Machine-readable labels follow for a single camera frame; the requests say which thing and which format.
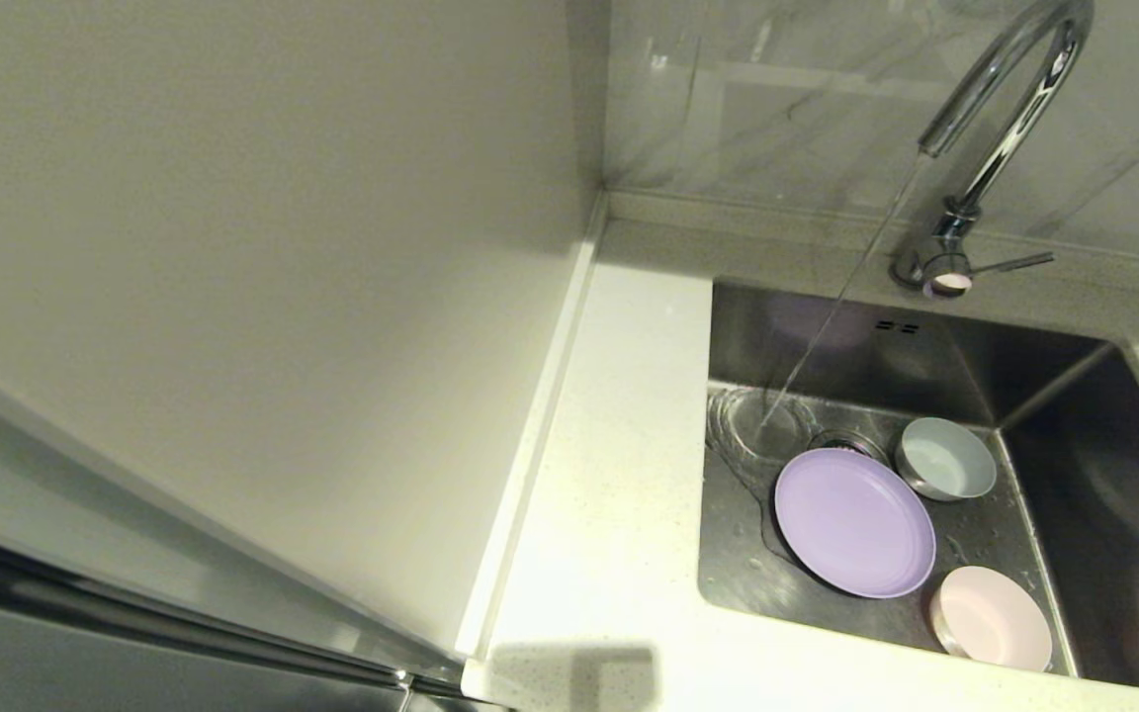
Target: faucet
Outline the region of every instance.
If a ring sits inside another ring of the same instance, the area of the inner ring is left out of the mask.
[[[995,93],[1018,60],[1052,32],[1052,46],[1032,81],[1031,90],[1023,96],[1013,118],[1009,118],[1000,132],[1000,139],[995,140],[991,153],[980,163],[967,188],[959,195],[948,195],[943,199],[943,214],[931,234],[920,234],[909,239],[891,263],[890,273],[895,281],[908,288],[920,288],[927,296],[953,297],[961,296],[972,287],[973,275],[1016,270],[1052,261],[1052,253],[1044,252],[972,269],[969,259],[964,253],[964,238],[982,214],[982,207],[978,206],[982,197],[991,189],[991,183],[1014,156],[1017,147],[1026,140],[1031,126],[1039,121],[1052,96],[1075,66],[1075,59],[1092,27],[1092,0],[1036,1],[1017,15],[1013,24],[986,47],[975,66],[964,76],[961,84],[949,96],[921,139],[918,139],[921,153],[933,158],[952,147],[961,137],[964,128],[984,107],[986,99]]]

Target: purple plate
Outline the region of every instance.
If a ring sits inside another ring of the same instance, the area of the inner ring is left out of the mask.
[[[871,457],[833,449],[795,457],[776,482],[776,521],[805,566],[850,594],[911,594],[934,567],[931,514]]]

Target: sink basin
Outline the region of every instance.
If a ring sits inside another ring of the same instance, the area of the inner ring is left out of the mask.
[[[831,306],[716,284],[708,395],[779,387]],[[1049,671],[1139,686],[1139,385],[1115,344],[847,302],[786,400],[823,441],[887,463],[913,418],[956,420],[984,439],[999,481],[977,499],[924,500],[934,573],[913,594],[871,600],[809,573],[756,483],[708,445],[697,576],[706,600],[941,652],[931,596],[945,573],[981,565],[1046,613]]]

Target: marble backsplash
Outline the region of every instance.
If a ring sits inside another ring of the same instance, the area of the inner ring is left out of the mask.
[[[1030,0],[613,0],[614,188],[876,215],[917,136]],[[904,207],[931,221],[1007,121],[1041,49]],[[981,229],[1139,255],[1139,3],[1098,0],[1058,99]]]

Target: sink drain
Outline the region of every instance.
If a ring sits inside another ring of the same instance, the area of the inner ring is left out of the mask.
[[[818,447],[836,447],[837,450],[850,450],[852,452],[858,452],[865,457],[872,457],[882,465],[886,465],[890,468],[890,460],[886,459],[885,452],[882,451],[877,443],[874,443],[868,437],[862,436],[857,432],[851,431],[839,431],[839,429],[828,429],[818,436],[811,439],[808,443],[808,450],[818,449]]]

